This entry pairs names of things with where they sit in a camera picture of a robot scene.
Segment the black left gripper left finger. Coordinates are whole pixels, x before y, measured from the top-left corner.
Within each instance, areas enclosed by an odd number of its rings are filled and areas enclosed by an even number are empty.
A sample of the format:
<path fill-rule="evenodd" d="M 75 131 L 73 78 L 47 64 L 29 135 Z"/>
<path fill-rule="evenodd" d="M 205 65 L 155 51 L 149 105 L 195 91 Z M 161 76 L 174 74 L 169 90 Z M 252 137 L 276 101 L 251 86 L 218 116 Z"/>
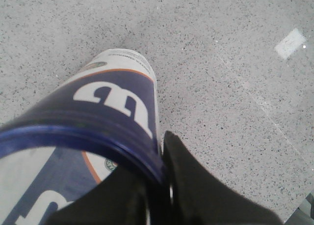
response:
<path fill-rule="evenodd" d="M 118 166 L 89 193 L 51 214 L 45 224 L 145 225 L 145 180 L 138 174 Z"/>

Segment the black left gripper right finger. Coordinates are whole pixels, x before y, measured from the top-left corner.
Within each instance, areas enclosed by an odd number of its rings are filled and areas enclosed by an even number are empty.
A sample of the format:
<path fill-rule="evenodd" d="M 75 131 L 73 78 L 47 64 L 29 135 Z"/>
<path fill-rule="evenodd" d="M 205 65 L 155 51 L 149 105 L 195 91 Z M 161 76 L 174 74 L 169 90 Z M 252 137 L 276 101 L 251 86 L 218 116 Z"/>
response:
<path fill-rule="evenodd" d="M 280 225 L 271 210 L 236 193 L 210 174 L 170 131 L 163 161 L 172 186 L 176 225 Z"/>

